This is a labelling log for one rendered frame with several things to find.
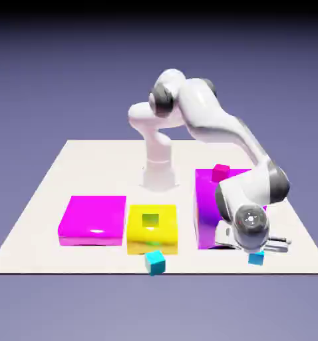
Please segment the large purple box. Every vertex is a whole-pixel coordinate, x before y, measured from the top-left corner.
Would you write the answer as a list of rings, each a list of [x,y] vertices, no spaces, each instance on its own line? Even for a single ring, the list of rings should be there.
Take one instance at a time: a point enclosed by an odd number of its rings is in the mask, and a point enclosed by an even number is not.
[[[211,169],[195,172],[194,226],[199,249],[219,248],[227,236],[254,249],[269,237],[264,208],[270,203],[264,170],[230,169],[229,178],[212,182]]]

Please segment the large yellow box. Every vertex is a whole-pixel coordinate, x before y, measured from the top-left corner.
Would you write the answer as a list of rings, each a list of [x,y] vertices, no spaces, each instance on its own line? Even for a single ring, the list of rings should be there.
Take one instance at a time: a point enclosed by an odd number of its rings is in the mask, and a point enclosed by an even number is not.
[[[132,204],[126,229],[127,253],[160,250],[178,253],[177,210],[174,204]]]

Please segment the small pink cube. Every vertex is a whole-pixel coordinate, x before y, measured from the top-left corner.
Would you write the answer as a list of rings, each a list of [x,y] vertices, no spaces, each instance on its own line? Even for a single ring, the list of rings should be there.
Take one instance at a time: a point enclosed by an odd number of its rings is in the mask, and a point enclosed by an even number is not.
[[[216,164],[212,169],[212,182],[221,182],[230,175],[230,167],[228,165]]]

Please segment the small cyan cube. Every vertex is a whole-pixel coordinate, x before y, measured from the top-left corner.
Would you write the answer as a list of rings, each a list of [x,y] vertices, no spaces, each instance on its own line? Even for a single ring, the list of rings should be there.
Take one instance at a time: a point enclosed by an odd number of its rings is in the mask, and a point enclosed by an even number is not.
[[[255,253],[250,253],[248,256],[248,263],[251,265],[262,266],[264,257],[265,253],[263,250]]]
[[[160,250],[145,254],[145,266],[151,276],[162,274],[166,271],[166,259]]]

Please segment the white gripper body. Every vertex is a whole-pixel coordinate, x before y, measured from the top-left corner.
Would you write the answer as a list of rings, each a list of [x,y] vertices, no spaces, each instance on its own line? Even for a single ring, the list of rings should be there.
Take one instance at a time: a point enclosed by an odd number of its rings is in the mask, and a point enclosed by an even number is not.
[[[227,236],[224,241],[215,240],[215,246],[224,246],[233,248],[236,250],[243,250],[245,252],[260,252],[263,250],[273,251],[273,252],[287,252],[289,250],[289,246],[292,244],[292,240],[285,237],[277,237],[270,236],[264,245],[254,248],[248,249],[240,246],[232,236]]]

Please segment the large magenta box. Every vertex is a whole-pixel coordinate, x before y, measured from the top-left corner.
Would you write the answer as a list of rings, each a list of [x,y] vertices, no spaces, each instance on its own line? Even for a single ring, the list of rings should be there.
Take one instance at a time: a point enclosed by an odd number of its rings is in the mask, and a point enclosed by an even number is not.
[[[120,246],[125,196],[72,196],[58,227],[62,246]]]

